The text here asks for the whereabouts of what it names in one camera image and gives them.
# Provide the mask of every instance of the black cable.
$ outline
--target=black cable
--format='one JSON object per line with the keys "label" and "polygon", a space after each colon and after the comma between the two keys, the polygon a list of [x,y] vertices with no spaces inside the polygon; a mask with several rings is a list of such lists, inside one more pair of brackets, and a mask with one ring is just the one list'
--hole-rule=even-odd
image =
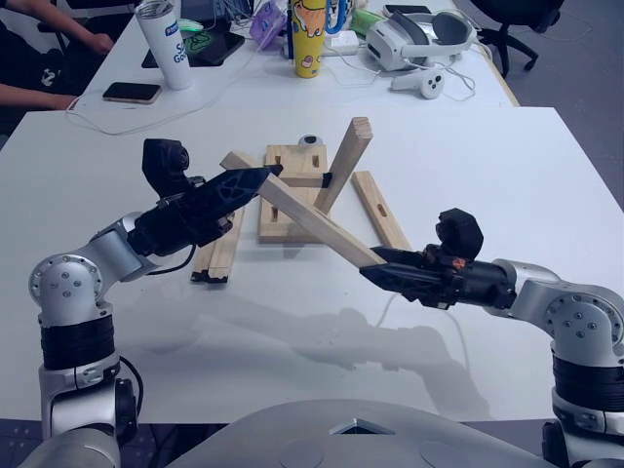
{"label": "black cable", "polygon": [[180,265],[174,266],[173,268],[167,268],[165,270],[152,271],[151,273],[147,273],[146,276],[164,275],[165,273],[173,273],[174,271],[181,270],[182,268],[184,268],[186,265],[188,265],[191,262],[191,260],[193,259],[193,255],[195,254],[195,249],[197,249],[197,246],[193,244],[193,246],[191,247],[190,254],[186,258],[186,260],[182,262]]}
{"label": "black cable", "polygon": [[152,433],[152,437],[154,438],[154,445],[156,449],[154,450],[154,454],[152,455],[152,459],[149,460],[149,465],[147,468],[156,468],[160,461],[160,457],[162,455],[163,448],[165,444],[169,441],[169,439],[176,433],[177,426],[174,426],[171,431],[163,438],[162,442],[158,442],[158,438],[156,437],[156,431],[154,430],[153,424],[149,425],[149,430]]}
{"label": "black cable", "polygon": [[136,379],[136,385],[138,385],[138,398],[136,398],[136,417],[140,415],[140,409],[143,406],[143,379],[140,377],[137,368],[123,356],[119,357],[119,361],[124,363],[126,367],[133,373]]}

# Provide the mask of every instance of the yellow cup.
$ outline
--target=yellow cup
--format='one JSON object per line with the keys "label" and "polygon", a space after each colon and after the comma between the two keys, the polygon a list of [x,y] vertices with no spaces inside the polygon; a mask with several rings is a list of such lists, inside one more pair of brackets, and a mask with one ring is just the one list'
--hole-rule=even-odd
{"label": "yellow cup", "polygon": [[291,0],[294,71],[314,78],[321,68],[327,0]]}

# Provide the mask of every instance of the person's hand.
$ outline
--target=person's hand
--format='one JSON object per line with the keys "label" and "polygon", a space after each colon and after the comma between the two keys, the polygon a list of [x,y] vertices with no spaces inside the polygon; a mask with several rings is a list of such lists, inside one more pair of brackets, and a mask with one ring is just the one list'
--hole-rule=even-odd
{"label": "person's hand", "polygon": [[96,54],[105,56],[110,52],[115,43],[106,34],[92,34],[87,45]]}
{"label": "person's hand", "polygon": [[76,98],[71,95],[50,95],[49,107],[52,110],[65,110]]}

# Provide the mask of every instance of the white vr headset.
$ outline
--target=white vr headset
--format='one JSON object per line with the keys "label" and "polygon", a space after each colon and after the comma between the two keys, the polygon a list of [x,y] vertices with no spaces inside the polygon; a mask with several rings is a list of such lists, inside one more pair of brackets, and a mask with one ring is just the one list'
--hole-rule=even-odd
{"label": "white vr headset", "polygon": [[[436,39],[418,23],[430,23]],[[387,71],[423,65],[428,57],[456,56],[477,42],[477,31],[466,19],[450,12],[436,15],[394,13],[367,33],[369,53]]]}

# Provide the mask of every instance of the table surface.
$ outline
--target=table surface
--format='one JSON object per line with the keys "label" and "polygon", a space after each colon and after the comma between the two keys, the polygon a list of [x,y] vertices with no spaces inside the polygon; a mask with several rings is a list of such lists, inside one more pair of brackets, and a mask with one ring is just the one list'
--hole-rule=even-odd
{"label": "table surface", "polygon": [[[140,171],[145,137],[181,139],[189,174],[214,176],[231,149],[259,159],[266,144],[310,133],[323,138],[331,159],[357,115],[369,116],[374,133],[358,169],[372,171],[415,249],[437,241],[439,212],[458,207],[485,233],[481,260],[539,263],[569,281],[624,293],[624,215],[553,109],[205,109],[116,137],[81,129],[60,112],[30,113],[0,153],[0,369],[7,376],[0,417],[39,417],[31,268],[80,247],[121,215],[153,207],[156,194]],[[124,128],[136,113],[92,119]],[[397,133],[406,121],[417,125]],[[331,215],[378,245],[351,184]],[[477,307],[445,313],[401,297],[376,327],[390,293],[325,246],[259,245],[257,216],[253,201],[225,287],[190,284],[189,266],[108,294],[118,349],[145,380],[142,422],[229,422],[316,398],[392,402],[457,420],[551,415],[545,333]]]}
{"label": "table surface", "polygon": [[[369,10],[380,11],[384,3],[386,2],[382,0],[371,0]],[[410,0],[398,0],[397,3],[410,3]],[[429,0],[420,3],[426,4],[432,12],[454,8],[450,0]],[[515,103],[513,95],[500,80],[491,62],[482,55],[477,46],[464,52],[453,66],[476,82],[476,95],[465,101],[454,100],[466,98],[469,93],[459,78],[448,73],[444,94],[437,99],[427,100],[417,93],[391,93],[388,90],[391,78],[405,72],[383,73],[371,84],[370,73],[352,69],[338,57],[329,57],[323,58],[324,66],[318,77],[299,79],[294,75],[293,64],[282,58],[279,51],[272,49],[254,55],[256,49],[255,42],[249,40],[228,58],[223,66],[193,68],[195,83],[191,88],[172,91],[165,87],[159,69],[140,67],[148,47],[136,19],[132,19],[76,108],[78,110],[136,108],[152,111],[188,110],[201,105],[276,107],[285,105],[286,102],[310,107],[317,106],[320,102],[331,111],[337,104],[351,102],[428,108],[444,104],[499,106]],[[361,50],[356,57],[345,59],[372,70],[378,69],[378,65],[368,57],[366,50]],[[102,92],[115,81],[159,84],[163,86],[164,92],[151,105],[103,101]]]}

